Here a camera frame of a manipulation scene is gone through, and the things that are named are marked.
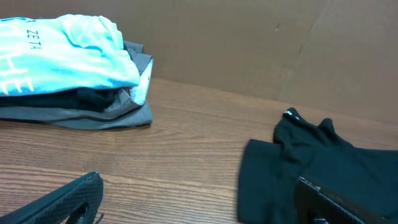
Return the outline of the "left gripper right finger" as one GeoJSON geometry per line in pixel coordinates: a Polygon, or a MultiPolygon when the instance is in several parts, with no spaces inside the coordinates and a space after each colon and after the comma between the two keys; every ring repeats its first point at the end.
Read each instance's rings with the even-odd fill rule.
{"type": "Polygon", "coordinates": [[[389,224],[388,219],[308,177],[299,177],[295,184],[294,207],[300,224],[389,224]]]}

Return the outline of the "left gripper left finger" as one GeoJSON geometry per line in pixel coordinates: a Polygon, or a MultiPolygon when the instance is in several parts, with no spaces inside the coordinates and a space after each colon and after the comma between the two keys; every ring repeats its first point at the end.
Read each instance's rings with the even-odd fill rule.
{"type": "Polygon", "coordinates": [[[49,194],[1,217],[4,224],[93,224],[101,205],[104,183],[89,172],[49,194]]]}

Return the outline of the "black t-shirt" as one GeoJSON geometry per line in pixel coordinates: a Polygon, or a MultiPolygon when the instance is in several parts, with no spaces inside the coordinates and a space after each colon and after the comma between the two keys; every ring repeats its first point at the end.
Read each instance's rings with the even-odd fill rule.
{"type": "Polygon", "coordinates": [[[331,119],[319,125],[286,110],[272,142],[251,139],[241,161],[241,223],[297,223],[294,188],[306,176],[348,200],[397,222],[397,151],[354,147],[331,119]]]}

